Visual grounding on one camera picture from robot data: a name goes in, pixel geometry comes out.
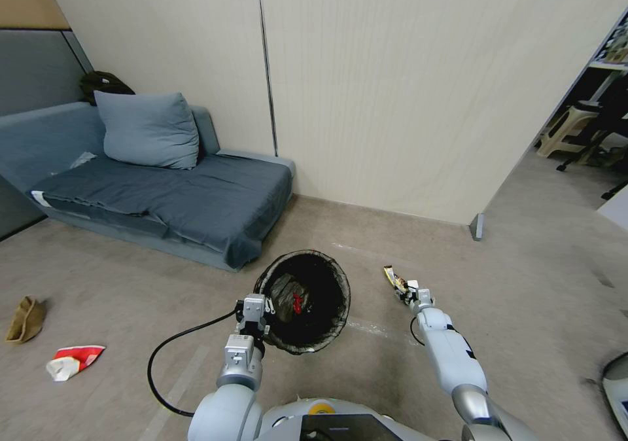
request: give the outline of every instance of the gray sofa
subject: gray sofa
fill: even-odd
[[[291,197],[294,163],[220,149],[207,109],[191,108],[201,143],[193,170],[108,159],[97,108],[76,102],[0,117],[0,175],[29,197],[43,189],[37,206],[53,219],[237,271],[259,255]],[[96,158],[75,167],[86,152]],[[128,205],[126,192],[148,187],[147,177],[160,188],[159,207]],[[101,200],[115,178],[123,180],[117,202]]]

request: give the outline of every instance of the black cable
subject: black cable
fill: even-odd
[[[155,398],[157,400],[159,400],[159,403],[161,405],[165,406],[171,412],[175,412],[177,415],[183,415],[183,416],[188,416],[188,417],[193,417],[194,416],[194,412],[186,412],[185,410],[180,410],[177,407],[174,407],[171,404],[169,404],[168,402],[166,402],[166,400],[157,391],[157,387],[155,387],[155,383],[152,381],[152,361],[153,361],[153,359],[155,359],[155,355],[157,354],[157,351],[159,351],[161,348],[166,346],[172,340],[176,340],[179,336],[187,335],[188,333],[192,333],[192,332],[195,332],[197,330],[201,330],[202,328],[207,328],[208,326],[211,326],[211,325],[213,325],[215,323],[218,323],[219,321],[223,321],[223,320],[231,317],[232,315],[235,315],[235,313],[236,313],[236,309],[233,309],[231,312],[227,313],[226,315],[223,315],[222,317],[218,317],[215,320],[209,321],[207,323],[203,323],[202,325],[195,326],[194,328],[188,328],[187,330],[184,330],[181,333],[177,333],[176,335],[171,336],[170,338],[168,338],[167,340],[163,341],[162,343],[159,344],[158,347],[155,348],[155,350],[150,355],[150,358],[148,358],[148,368],[147,368],[146,373],[147,373],[147,376],[148,376],[148,385],[150,386],[150,390],[152,391],[152,394],[155,396]]]
[[[412,336],[414,337],[415,340],[417,340],[417,343],[420,344],[421,346],[425,346],[425,343],[423,343],[419,338],[417,338],[417,336],[414,334],[414,330],[412,329],[412,324],[414,323],[414,320],[416,320],[417,318],[414,317],[412,320],[410,320],[410,333],[412,333]]]

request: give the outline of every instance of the blue pillow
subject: blue pillow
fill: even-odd
[[[94,95],[109,158],[161,168],[196,166],[198,130],[181,93]]]

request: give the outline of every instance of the brown paper bag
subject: brown paper bag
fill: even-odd
[[[26,296],[18,305],[15,316],[9,325],[5,341],[24,343],[41,331],[46,308],[33,297]]]

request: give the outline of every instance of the trash can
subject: trash can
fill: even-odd
[[[349,316],[347,276],[320,251],[280,256],[257,279],[254,292],[270,297],[275,308],[266,342],[295,355],[327,346]]]

